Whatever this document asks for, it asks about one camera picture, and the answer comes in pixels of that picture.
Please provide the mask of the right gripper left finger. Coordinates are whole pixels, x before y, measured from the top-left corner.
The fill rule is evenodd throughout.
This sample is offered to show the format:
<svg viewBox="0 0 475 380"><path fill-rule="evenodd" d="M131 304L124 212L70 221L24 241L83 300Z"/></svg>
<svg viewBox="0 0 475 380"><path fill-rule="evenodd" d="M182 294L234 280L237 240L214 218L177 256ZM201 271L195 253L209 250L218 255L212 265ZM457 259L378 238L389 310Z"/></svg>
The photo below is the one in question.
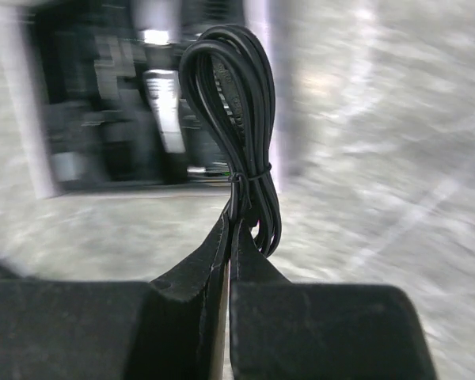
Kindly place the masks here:
<svg viewBox="0 0 475 380"><path fill-rule="evenodd" d="M0 379L220 379L229 221L150 281L52 281L0 259Z"/></svg>

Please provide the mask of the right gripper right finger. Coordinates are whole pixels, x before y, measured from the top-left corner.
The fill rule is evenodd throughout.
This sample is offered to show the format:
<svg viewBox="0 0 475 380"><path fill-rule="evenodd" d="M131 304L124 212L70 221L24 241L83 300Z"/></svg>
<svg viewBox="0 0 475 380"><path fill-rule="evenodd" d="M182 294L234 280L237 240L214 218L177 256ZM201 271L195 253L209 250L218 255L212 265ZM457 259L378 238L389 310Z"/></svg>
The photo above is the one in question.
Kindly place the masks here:
<svg viewBox="0 0 475 380"><path fill-rule="evenodd" d="M434 379L408 295L384 284L293 283L245 222L230 256L230 361L236 379Z"/></svg>

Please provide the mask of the white box with black tray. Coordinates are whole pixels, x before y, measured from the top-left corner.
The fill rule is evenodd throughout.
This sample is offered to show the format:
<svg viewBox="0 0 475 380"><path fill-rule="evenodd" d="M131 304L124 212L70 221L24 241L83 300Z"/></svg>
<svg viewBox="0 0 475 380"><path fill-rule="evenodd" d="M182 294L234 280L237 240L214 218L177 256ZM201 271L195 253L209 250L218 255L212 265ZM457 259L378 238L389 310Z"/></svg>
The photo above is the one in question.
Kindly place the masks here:
<svg viewBox="0 0 475 380"><path fill-rule="evenodd" d="M0 6L0 55L32 186L60 196L225 195L226 155L178 83L182 55L208 29L247 28L275 80L268 168L291 162L285 1L38 1Z"/></svg>

